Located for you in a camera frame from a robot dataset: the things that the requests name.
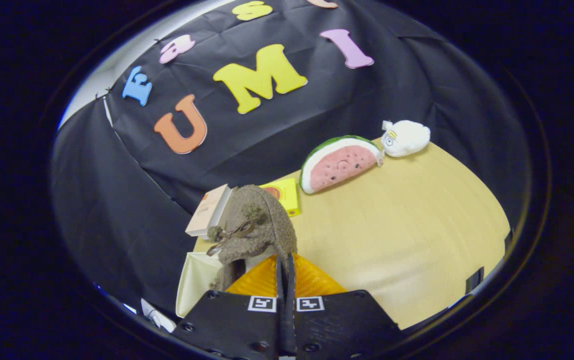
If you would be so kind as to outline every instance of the orange soft pad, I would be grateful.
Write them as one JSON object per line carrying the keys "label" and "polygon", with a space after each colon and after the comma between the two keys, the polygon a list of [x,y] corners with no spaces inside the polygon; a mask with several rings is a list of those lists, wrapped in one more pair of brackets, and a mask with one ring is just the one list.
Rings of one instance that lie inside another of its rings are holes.
{"label": "orange soft pad", "polygon": [[[311,262],[294,253],[296,297],[328,296],[346,292]],[[264,260],[236,280],[227,292],[244,296],[276,296],[276,256]]]}

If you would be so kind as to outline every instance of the yellow box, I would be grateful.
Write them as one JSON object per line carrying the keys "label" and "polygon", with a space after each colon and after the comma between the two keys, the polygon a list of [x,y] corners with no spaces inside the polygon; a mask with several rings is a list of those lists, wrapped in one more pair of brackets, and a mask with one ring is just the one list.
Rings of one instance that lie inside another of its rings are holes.
{"label": "yellow box", "polygon": [[298,202],[298,189],[296,188],[295,178],[284,178],[283,180],[269,182],[259,187],[275,196],[285,210],[287,210],[287,214],[290,217],[300,214],[300,203]]}

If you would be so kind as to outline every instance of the fuzzy brown plush toy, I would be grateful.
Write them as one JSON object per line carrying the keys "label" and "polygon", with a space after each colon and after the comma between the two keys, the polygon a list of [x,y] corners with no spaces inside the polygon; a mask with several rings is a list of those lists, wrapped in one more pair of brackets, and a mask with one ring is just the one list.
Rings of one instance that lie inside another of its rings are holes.
{"label": "fuzzy brown plush toy", "polygon": [[223,267],[211,289],[225,291],[245,273],[245,259],[272,247],[282,260],[283,272],[289,253],[296,253],[296,232],[284,207],[268,191],[255,185],[239,188],[229,198],[225,227],[209,228],[209,240],[216,242],[207,254],[217,251]]}

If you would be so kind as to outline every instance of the fisheye lens view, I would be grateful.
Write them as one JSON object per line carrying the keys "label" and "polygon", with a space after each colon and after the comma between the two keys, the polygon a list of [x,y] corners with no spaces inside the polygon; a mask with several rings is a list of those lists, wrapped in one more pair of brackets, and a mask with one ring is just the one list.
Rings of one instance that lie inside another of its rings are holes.
{"label": "fisheye lens view", "polygon": [[62,109],[62,241],[125,316],[201,355],[380,355],[509,256],[532,164],[506,92],[376,0],[180,7]]}

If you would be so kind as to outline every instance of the white paper bag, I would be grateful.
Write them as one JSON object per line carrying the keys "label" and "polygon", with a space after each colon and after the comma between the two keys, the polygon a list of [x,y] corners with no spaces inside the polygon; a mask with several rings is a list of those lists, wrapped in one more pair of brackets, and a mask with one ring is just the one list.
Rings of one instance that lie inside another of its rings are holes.
{"label": "white paper bag", "polygon": [[176,315],[182,318],[187,316],[200,297],[209,290],[209,284],[215,280],[221,267],[217,256],[207,256],[204,252],[187,253],[175,299]]}

